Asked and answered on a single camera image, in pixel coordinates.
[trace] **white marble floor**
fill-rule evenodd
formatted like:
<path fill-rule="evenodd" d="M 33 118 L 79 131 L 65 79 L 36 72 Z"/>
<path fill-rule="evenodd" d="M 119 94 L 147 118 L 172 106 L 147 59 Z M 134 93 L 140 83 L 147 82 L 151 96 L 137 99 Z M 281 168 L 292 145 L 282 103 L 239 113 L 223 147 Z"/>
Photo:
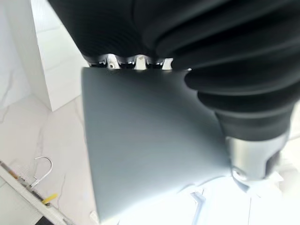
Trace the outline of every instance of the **white marble floor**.
<path fill-rule="evenodd" d="M 96 209 L 84 140 L 81 97 L 55 112 L 33 96 L 0 111 L 0 160 L 33 181 L 49 168 L 34 158 L 48 156 L 53 170 L 36 190 L 44 197 L 57 193 L 52 203 L 76 225 L 92 225 Z"/>

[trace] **yellow tool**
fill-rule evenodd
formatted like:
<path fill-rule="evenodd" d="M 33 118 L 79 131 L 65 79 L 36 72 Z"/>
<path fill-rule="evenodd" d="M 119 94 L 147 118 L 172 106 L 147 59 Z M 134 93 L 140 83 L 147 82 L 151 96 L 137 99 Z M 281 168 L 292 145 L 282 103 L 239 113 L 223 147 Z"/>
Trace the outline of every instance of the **yellow tool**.
<path fill-rule="evenodd" d="M 53 194 L 51 196 L 49 196 L 48 198 L 45 198 L 43 201 L 42 201 L 42 204 L 47 204 L 48 202 L 50 202 L 51 200 L 53 200 L 54 198 L 56 198 L 58 196 L 58 194 Z"/>

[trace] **white cabinet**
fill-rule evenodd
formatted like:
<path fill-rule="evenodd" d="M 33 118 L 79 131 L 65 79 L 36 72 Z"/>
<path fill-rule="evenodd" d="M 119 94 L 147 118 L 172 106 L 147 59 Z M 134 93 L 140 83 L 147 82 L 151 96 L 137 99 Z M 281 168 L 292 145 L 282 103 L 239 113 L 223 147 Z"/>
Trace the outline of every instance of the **white cabinet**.
<path fill-rule="evenodd" d="M 0 185 L 0 224 L 2 225 L 35 225 L 42 217 L 7 183 Z"/>
<path fill-rule="evenodd" d="M 88 63 L 47 0 L 31 0 L 37 44 L 51 110 L 81 94 L 81 69 Z"/>

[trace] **silver metal joint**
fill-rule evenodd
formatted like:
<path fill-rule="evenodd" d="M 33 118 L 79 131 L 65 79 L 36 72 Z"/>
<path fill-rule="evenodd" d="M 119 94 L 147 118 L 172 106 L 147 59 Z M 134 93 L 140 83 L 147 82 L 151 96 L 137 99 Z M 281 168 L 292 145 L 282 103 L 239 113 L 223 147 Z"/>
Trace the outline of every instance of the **silver metal joint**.
<path fill-rule="evenodd" d="M 248 185 L 265 180 L 275 170 L 280 151 L 285 146 L 289 131 L 265 141 L 245 141 L 227 137 L 232 163 L 232 176 Z"/>

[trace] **white wall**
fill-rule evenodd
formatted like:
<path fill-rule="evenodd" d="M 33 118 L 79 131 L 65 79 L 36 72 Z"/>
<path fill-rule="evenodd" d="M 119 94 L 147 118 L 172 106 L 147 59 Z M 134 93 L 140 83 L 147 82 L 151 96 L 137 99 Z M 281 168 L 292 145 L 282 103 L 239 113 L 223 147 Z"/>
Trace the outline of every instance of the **white wall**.
<path fill-rule="evenodd" d="M 3 0 L 12 41 L 21 59 L 32 92 L 48 107 L 50 100 L 41 65 L 30 0 Z"/>
<path fill-rule="evenodd" d="M 46 0 L 31 0 L 37 42 L 52 110 L 81 94 L 81 68 L 88 64 Z"/>
<path fill-rule="evenodd" d="M 0 109 L 28 96 L 31 89 L 17 53 L 6 9 L 0 3 Z"/>

